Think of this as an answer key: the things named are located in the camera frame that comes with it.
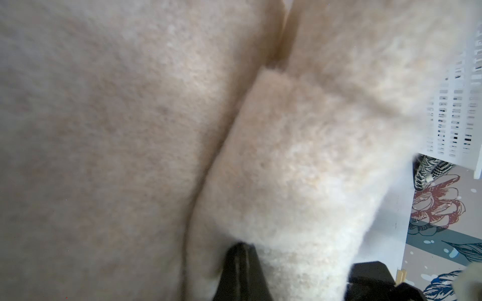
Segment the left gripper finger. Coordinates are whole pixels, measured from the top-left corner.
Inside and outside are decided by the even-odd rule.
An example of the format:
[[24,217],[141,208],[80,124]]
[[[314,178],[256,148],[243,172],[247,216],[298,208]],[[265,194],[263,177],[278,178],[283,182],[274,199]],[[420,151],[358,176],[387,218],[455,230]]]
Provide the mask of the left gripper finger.
[[272,301],[256,247],[238,243],[228,250],[213,301]]

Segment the black white patterned scarf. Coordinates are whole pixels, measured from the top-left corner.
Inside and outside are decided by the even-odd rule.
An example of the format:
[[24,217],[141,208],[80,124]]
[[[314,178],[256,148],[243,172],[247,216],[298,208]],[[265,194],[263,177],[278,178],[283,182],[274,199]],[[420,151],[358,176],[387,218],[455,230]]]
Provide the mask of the black white patterned scarf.
[[456,165],[419,154],[413,162],[413,182],[416,191],[422,191],[428,184],[448,174]]

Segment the white plastic basket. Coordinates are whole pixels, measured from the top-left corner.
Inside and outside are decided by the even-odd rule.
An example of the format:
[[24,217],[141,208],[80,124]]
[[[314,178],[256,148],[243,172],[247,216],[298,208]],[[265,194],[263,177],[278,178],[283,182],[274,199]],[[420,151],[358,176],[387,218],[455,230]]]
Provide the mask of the white plastic basket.
[[481,178],[481,21],[446,69],[426,113],[419,153],[473,171]]

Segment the beige knitted scarf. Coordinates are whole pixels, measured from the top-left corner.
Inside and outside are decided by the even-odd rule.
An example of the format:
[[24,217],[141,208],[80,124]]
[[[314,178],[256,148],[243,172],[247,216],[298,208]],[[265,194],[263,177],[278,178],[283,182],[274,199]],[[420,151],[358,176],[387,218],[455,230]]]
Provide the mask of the beige knitted scarf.
[[480,1],[2,1],[1,299],[275,300],[351,265]]

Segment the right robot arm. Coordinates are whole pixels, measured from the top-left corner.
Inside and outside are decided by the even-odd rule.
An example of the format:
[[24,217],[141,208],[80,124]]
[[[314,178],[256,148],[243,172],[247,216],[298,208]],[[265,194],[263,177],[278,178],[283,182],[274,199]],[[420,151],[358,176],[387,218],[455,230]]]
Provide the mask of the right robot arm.
[[352,266],[345,301],[427,301],[423,292],[407,283],[395,284],[382,262],[356,263]]

